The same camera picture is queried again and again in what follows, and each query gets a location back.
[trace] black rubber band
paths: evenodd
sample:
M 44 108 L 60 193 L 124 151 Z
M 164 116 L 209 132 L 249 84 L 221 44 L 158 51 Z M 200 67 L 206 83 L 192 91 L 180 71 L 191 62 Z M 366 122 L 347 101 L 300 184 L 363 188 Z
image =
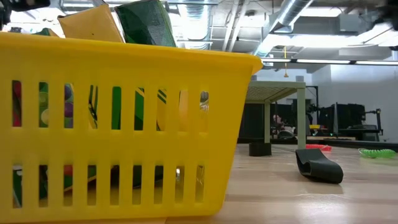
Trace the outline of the black rubber band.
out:
M 341 167 L 326 158 L 320 149 L 297 149 L 296 158 L 298 169 L 305 177 L 333 184 L 343 180 Z

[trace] black cylinder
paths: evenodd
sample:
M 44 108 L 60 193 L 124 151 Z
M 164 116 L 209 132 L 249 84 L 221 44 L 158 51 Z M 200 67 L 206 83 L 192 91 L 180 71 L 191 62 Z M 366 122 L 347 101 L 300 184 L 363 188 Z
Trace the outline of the black cylinder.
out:
M 271 156 L 271 143 L 250 143 L 249 156 Z

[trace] wooden table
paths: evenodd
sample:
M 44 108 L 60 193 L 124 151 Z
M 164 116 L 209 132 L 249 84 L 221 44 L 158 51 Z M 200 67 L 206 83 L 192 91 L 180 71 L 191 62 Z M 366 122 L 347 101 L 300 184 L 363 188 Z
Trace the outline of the wooden table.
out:
M 307 136 L 307 140 L 324 140 L 324 139 L 349 139 L 349 140 L 356 140 L 355 137 L 334 137 L 334 136 Z
M 300 175 L 295 148 L 273 145 L 272 156 L 249 157 L 248 145 L 238 145 L 224 206 L 213 217 L 74 223 L 398 223 L 398 159 L 333 147 L 325 155 L 345 176 L 340 185 L 324 184 Z
M 264 104 L 264 142 L 270 143 L 270 104 L 297 93 L 297 143 L 305 148 L 305 82 L 251 81 L 246 103 Z

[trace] white table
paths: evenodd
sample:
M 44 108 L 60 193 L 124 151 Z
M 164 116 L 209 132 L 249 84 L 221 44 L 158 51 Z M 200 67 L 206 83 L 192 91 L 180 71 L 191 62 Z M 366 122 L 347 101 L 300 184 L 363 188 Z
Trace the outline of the white table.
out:
M 298 148 L 305 149 L 305 82 L 251 81 L 246 103 L 264 104 L 264 142 L 270 143 L 270 104 L 297 93 Z

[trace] yellow plastic basket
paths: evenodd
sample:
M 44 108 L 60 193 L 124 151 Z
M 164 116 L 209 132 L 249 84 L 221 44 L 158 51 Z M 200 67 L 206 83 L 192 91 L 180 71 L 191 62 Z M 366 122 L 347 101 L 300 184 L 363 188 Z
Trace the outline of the yellow plastic basket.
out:
M 211 215 L 222 207 L 247 87 L 262 67 L 258 58 L 0 33 L 0 63 L 0 223 Z M 12 127 L 13 80 L 22 84 L 22 127 Z M 48 128 L 38 123 L 39 82 L 49 85 Z M 74 86 L 73 129 L 63 127 L 65 83 Z M 90 85 L 98 86 L 98 129 L 88 127 Z M 114 86 L 122 90 L 120 130 L 111 129 Z M 143 131 L 134 130 L 137 87 L 145 89 Z M 156 129 L 159 88 L 167 90 L 165 131 Z M 182 90 L 188 92 L 185 131 L 178 121 Z M 199 124 L 202 91 L 209 92 L 204 132 Z M 21 208 L 13 206 L 15 164 L 23 167 Z M 64 205 L 65 164 L 73 164 L 69 206 Z M 48 165 L 44 207 L 39 165 Z M 88 205 L 88 165 L 97 170 L 95 205 Z M 116 205 L 110 187 L 114 165 L 120 170 Z M 142 188 L 135 190 L 134 165 L 142 166 Z M 160 190 L 154 186 L 155 166 L 164 167 Z M 133 203 L 136 194 L 138 204 Z

